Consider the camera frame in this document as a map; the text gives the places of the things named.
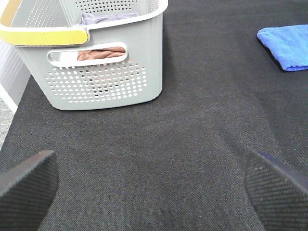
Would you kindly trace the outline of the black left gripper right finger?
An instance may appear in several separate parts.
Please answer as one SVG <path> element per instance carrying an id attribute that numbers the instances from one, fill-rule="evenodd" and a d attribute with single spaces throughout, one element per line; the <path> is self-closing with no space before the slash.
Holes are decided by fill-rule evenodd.
<path id="1" fill-rule="evenodd" d="M 245 189 L 267 231 L 308 229 L 308 179 L 273 156 L 252 151 Z"/>

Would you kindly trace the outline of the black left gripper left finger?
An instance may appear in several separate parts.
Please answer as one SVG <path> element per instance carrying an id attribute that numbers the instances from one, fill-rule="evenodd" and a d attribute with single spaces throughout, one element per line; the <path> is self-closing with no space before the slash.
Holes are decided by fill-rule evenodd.
<path id="1" fill-rule="evenodd" d="M 56 154 L 44 150 L 0 177 L 0 229 L 36 231 L 58 190 Z"/>

